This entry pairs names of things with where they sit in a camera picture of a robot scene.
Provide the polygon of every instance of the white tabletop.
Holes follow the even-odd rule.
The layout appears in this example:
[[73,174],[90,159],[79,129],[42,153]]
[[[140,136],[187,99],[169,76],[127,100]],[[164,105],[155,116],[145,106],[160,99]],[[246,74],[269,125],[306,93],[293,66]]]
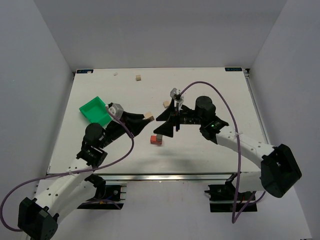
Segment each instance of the white tabletop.
[[[40,181],[37,193],[52,180]],[[266,195],[258,212],[211,213],[205,182],[129,182],[122,210],[76,209],[53,240],[300,240],[311,237],[295,190]]]
[[[78,73],[70,93],[62,127],[56,141],[48,173],[64,172],[81,149],[81,142],[89,122],[79,108],[99,96],[106,104],[121,104],[126,112],[152,112],[155,117],[170,100],[173,88],[183,89],[194,81],[213,84],[225,97],[234,113],[239,131],[263,141],[263,134],[248,90],[244,73],[226,72],[219,68],[137,68],[94,69],[93,73]],[[233,125],[220,97],[207,85],[197,84],[186,91],[184,104],[194,109],[197,97],[209,96],[216,106],[216,114]],[[98,173],[107,174],[183,174],[230,173],[237,171],[237,153],[205,140],[197,125],[182,125],[174,138],[163,137],[162,146],[150,144],[153,130],[162,122],[152,122],[134,138],[135,148],[130,156]],[[108,156],[103,164],[123,156],[131,147],[127,135],[107,146]],[[242,171],[258,168],[243,158]]]

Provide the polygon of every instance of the label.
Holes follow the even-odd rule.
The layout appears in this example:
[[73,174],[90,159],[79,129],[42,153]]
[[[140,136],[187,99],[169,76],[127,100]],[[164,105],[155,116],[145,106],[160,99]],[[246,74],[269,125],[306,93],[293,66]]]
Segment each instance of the label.
[[76,71],[77,74],[92,74],[93,72],[93,69],[80,69]]
[[225,67],[226,72],[242,72],[241,67]]

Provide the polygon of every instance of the green bowl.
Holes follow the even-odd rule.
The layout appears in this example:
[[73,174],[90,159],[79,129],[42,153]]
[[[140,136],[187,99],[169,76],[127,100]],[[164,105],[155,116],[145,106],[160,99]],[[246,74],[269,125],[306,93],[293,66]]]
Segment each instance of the green bowl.
[[98,96],[80,107],[79,110],[90,123],[98,123],[104,126],[112,121],[106,110],[106,104]]

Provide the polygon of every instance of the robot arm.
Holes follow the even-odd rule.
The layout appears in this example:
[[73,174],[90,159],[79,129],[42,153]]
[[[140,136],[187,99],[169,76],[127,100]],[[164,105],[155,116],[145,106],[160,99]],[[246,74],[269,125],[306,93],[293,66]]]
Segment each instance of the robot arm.
[[[125,124],[131,137],[137,136],[153,120],[145,119],[143,114],[125,112],[119,104],[111,103],[107,107]],[[33,240],[49,240],[57,231],[58,224],[80,204],[89,199],[104,199],[106,181],[93,172],[107,156],[103,148],[125,133],[116,121],[111,121],[105,129],[98,123],[88,125],[81,151],[66,170],[70,174],[56,179],[35,198],[26,197],[20,203],[18,227]]]
[[[170,106],[156,118],[156,121],[165,123],[153,131],[155,134],[172,138],[174,127],[178,132],[180,125],[200,125],[200,133],[205,139],[238,152],[238,133],[216,116],[216,106],[208,96],[199,96],[194,109],[182,105],[183,96],[176,88],[171,91],[170,96]],[[301,178],[301,171],[288,146],[264,144],[244,134],[240,134],[239,138],[241,155],[261,169],[261,172],[240,175],[239,192],[267,191],[274,197],[281,198]],[[232,175],[226,184],[236,186],[235,178],[236,175]]]

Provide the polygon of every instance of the red block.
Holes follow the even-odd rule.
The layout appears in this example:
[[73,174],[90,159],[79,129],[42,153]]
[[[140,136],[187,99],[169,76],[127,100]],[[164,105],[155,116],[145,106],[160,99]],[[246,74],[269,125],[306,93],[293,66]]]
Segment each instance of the red block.
[[150,143],[151,143],[151,144],[156,144],[156,145],[161,145],[161,144],[162,144],[162,141],[157,141],[157,137],[154,136],[154,135],[152,135],[152,136],[150,137]]

